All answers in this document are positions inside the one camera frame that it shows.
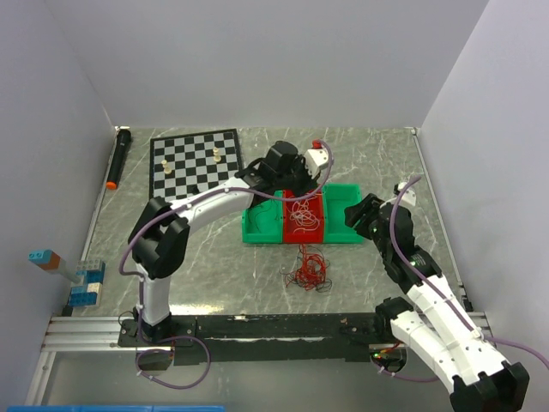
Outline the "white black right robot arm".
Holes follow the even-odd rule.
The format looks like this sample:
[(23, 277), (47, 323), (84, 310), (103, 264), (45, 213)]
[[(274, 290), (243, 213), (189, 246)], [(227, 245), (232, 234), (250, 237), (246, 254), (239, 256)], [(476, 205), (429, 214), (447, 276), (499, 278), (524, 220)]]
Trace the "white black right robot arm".
[(453, 410), (520, 410), (526, 368), (510, 363), (474, 325), (440, 267), (417, 245), (410, 210), (370, 194), (345, 209), (345, 223), (373, 242), (405, 294), (377, 306), (377, 337), (410, 348), (447, 389)]

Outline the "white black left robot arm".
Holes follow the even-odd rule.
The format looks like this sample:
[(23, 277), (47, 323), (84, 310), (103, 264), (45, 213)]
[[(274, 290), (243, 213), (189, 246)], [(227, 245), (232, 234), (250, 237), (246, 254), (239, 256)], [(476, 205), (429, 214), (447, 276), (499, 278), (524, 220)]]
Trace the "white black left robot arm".
[(212, 189), (172, 203), (161, 197), (150, 200), (123, 254), (136, 265), (132, 273), (139, 284), (135, 315), (141, 339), (158, 345), (172, 334), (171, 276), (184, 262), (193, 233), (226, 215), (276, 201), (277, 191), (290, 191), (297, 201), (315, 196), (326, 183), (333, 161), (329, 146), (321, 140), (304, 153), (278, 141), (264, 157)]

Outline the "cream chess pawn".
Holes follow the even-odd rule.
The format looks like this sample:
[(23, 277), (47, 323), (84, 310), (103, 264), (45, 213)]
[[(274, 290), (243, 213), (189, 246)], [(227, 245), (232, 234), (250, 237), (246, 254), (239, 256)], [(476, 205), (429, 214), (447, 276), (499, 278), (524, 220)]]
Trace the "cream chess pawn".
[(168, 161), (163, 160), (163, 161), (161, 162), (161, 165), (162, 165), (163, 172), (164, 172), (165, 175), (169, 175), (169, 174), (172, 173), (172, 169), (171, 169), (171, 167), (170, 167)]
[(216, 147), (214, 147), (213, 149), (213, 155), (214, 155), (214, 161), (216, 163), (219, 163), (221, 162), (221, 155), (220, 155), (220, 150)]

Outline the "black white chessboard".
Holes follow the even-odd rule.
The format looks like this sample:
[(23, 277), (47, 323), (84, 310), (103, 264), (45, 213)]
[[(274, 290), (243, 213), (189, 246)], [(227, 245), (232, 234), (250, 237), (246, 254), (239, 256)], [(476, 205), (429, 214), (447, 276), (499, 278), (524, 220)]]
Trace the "black white chessboard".
[[(214, 161), (214, 147), (220, 150), (221, 162)], [(168, 161), (172, 173), (165, 175), (161, 162)], [(235, 129), (204, 131), (181, 136), (156, 137), (149, 144), (149, 190), (151, 198), (167, 202), (193, 196), (214, 188), (243, 168)]]

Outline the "black marker orange cap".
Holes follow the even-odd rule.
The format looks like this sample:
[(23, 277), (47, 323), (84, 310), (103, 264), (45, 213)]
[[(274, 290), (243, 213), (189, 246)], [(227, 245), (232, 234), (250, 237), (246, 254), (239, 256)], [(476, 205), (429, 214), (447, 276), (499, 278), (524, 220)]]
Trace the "black marker orange cap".
[(111, 165), (106, 178), (106, 188), (108, 190), (114, 191), (119, 186), (132, 141), (133, 139), (129, 129), (120, 129), (118, 131)]

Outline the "blue white lego block stack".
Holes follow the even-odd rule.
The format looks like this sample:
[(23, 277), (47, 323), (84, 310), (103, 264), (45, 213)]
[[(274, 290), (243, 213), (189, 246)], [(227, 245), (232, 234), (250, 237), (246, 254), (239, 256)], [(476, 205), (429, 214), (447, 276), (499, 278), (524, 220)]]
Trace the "blue white lego block stack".
[(106, 263), (101, 259), (81, 260), (75, 268), (77, 283), (73, 284), (68, 299), (68, 306), (98, 306), (102, 294), (106, 272)]

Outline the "blue brown block tower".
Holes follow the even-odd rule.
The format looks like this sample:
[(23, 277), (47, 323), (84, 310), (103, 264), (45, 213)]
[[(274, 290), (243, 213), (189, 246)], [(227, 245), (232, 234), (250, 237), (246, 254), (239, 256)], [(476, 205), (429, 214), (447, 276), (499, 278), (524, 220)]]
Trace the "blue brown block tower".
[(35, 250), (28, 254), (28, 260), (43, 271), (60, 275), (75, 284), (81, 284), (81, 278), (72, 270), (58, 254), (50, 249)]

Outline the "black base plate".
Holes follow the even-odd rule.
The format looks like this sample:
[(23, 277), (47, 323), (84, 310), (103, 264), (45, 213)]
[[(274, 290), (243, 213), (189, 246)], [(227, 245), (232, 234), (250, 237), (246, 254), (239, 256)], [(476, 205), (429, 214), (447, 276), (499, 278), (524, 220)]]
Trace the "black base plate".
[(133, 318), (121, 323), (121, 348), (168, 348), (176, 366), (205, 360), (203, 341), (213, 362), (344, 360), (368, 362), (396, 339), (389, 324), (372, 312), (179, 315), (171, 317), (154, 336), (138, 336)]

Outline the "aluminium rail frame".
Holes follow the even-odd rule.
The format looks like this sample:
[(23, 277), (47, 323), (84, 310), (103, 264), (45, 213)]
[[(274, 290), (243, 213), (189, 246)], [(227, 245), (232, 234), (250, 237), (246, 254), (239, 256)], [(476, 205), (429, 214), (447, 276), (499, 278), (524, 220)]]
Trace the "aluminium rail frame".
[(145, 348), (121, 348), (118, 337), (121, 323), (132, 315), (120, 317), (53, 317), (51, 318), (41, 345), (41, 353), (25, 403), (40, 405), (51, 369), (57, 354), (62, 352), (112, 352), (134, 353)]

